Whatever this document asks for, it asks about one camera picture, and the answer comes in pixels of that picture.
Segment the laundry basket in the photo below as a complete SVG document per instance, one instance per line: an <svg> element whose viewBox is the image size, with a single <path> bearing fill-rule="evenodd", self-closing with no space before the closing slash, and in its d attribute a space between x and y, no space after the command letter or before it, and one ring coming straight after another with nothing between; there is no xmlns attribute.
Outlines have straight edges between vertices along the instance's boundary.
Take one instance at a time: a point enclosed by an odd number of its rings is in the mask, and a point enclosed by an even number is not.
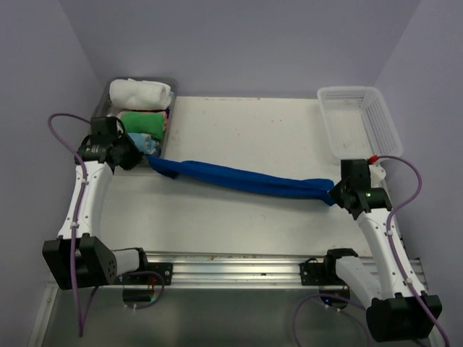
<svg viewBox="0 0 463 347"><path fill-rule="evenodd" d="M402 155L399 135L379 90L326 87L317 95L328 141L337 158Z"/></svg>

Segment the rolled white towel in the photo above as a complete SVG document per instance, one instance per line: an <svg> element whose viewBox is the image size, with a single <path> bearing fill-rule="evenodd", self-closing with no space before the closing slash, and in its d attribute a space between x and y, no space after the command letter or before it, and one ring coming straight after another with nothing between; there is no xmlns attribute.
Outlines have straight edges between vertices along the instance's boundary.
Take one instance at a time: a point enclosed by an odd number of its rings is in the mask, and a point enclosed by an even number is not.
<svg viewBox="0 0 463 347"><path fill-rule="evenodd" d="M130 110L165 110L169 107L170 86L153 81L114 80L109 85L111 102Z"/></svg>

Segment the white basket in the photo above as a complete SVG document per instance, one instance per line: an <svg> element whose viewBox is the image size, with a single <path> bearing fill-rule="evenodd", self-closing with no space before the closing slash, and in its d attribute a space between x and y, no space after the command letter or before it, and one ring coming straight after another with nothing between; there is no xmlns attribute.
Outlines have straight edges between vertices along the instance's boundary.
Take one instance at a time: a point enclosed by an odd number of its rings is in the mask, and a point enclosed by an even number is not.
<svg viewBox="0 0 463 347"><path fill-rule="evenodd" d="M327 87L317 93L333 154L339 159L404 152L383 96L373 87Z"/></svg>

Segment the purple cable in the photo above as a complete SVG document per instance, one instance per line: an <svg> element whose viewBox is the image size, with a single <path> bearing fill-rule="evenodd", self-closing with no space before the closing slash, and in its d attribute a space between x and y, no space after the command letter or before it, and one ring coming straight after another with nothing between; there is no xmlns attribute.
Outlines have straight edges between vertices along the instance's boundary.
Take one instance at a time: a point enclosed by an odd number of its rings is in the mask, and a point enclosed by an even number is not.
<svg viewBox="0 0 463 347"><path fill-rule="evenodd" d="M166 282L164 281L162 276L159 275L155 271L138 271L136 273L127 273L127 274L125 274L125 276L127 276L127 277L130 277L130 276L145 276L145 275L154 275L154 276L156 276L161 281L161 291L159 291L158 297L155 300L153 300L152 302L150 302L149 304L140 305L140 306L129 306L131 309L147 309L148 307L152 307L153 305L155 305L159 301L159 299L161 298L161 296L162 296L162 294L164 292L164 286L166 285Z"/></svg>
<svg viewBox="0 0 463 347"><path fill-rule="evenodd" d="M294 336L294 340L296 341L297 347L302 347L301 341L297 337L297 330L296 330L297 314L299 313L299 310L301 310L302 305L304 305L307 301L309 301L311 299L315 299L315 298L320 298L320 297L341 300L341 301L344 301L344 302L346 302L348 304L351 304L352 306L357 307L358 309L361 309L361 310L365 311L365 308L361 304L358 304L357 302L355 302L353 300L343 298L342 296L337 296L337 295L333 295L333 294L312 294L312 295L309 295L307 298L302 300L299 303L299 305L297 305L296 310L294 311L294 314L292 316L292 335ZM342 313L342 314L352 318L354 321L356 321L360 325L360 327L362 328L362 330L364 331L364 333L367 336L367 346L368 347L373 346L373 342L371 341L371 337L370 337L370 334L368 332L368 328L362 322L360 322L356 317L354 317L352 314L350 314L348 312L345 312L345 311L342 311L342 310L340 311L340 313Z"/></svg>
<svg viewBox="0 0 463 347"><path fill-rule="evenodd" d="M408 205L411 201L413 201L418 196L418 194L420 193L421 187L422 187L422 177L421 177L421 174L418 171L418 169L412 163L410 163L408 160L405 160L405 159L402 159L402 158L399 158L399 157L396 157L396 156L393 156L393 155L381 155L381 156L378 156L378 159L394 159L394 160L398 160L398 161L408 165L415 172L415 174L416 174L416 176L418 178L418 187L417 187L417 190L415 191L415 193L411 197L409 197L408 199L403 201L403 203L401 203L401 204L397 205L395 208L393 208L392 211L389 213L388 218L386 220L386 231L389 232L391 230L391 223L392 223L392 218L394 217L394 215L397 212L399 212L399 210L402 209L405 205ZM404 280L406 280L408 278L407 271L404 269L404 266L403 266L402 262L400 261L399 254L397 253L397 249L396 249L396 246L394 244L394 239L392 238L391 235L389 235L388 240L389 240L389 245L391 246L392 255L394 256L394 259L396 260L396 264L399 267L400 273L402 274L402 277L404 278ZM447 334L444 331L441 324L434 317L434 314L429 310L429 308L426 306L425 302L421 299L421 296L415 290L415 288L413 287L413 284L408 283L408 286L410 288L410 291L413 293L413 296L416 298L416 300L418 301L418 303L420 304L422 309L425 311L426 315L429 317L431 322L433 322L433 324L435 325L437 330L439 330L439 333L442 335L442 338L443 338L443 340L445 342L445 346L449 347L450 346L449 337L447 336Z"/></svg>
<svg viewBox="0 0 463 347"><path fill-rule="evenodd" d="M86 179L87 179L87 168L85 167L85 163L82 160L82 158L77 154L77 152L74 150L74 148L71 147L69 143L66 142L59 134L56 132L56 130L53 128L53 124L51 121L53 118L58 117L58 116L65 116L65 117L70 117L74 119L78 119L80 121L84 121L85 123L90 124L90 122L87 119L84 119L79 116L75 116L74 114L70 113L54 113L48 118L48 128L50 129L50 132L52 133L55 138L60 141L63 146L65 146L68 151L72 153L72 155L77 159L77 161L80 164L80 167L82 168L82 183L80 185L80 190L79 190L79 195L77 196L77 201L74 207L74 212L72 214L72 222L77 225L77 219L79 216L79 209L82 204L82 199L84 196L84 191L85 191L85 186L86 186ZM75 309L77 313L77 324L79 328L79 337L81 338L84 333L84 324L85 324L85 319L82 317L82 308L80 306L80 295L79 295L79 290L77 287L77 274L75 270L75 248L76 248L76 238L77 238L77 227L73 226L71 227L71 257L70 257L70 270L71 270L71 285L72 285L72 293L74 296L74 303L75 303ZM93 296L95 295L96 289L93 289L92 294L90 295L89 302L91 304L91 301L93 300ZM90 308L90 304L88 303L88 308L87 311L85 312L85 318L87 317L88 309Z"/></svg>

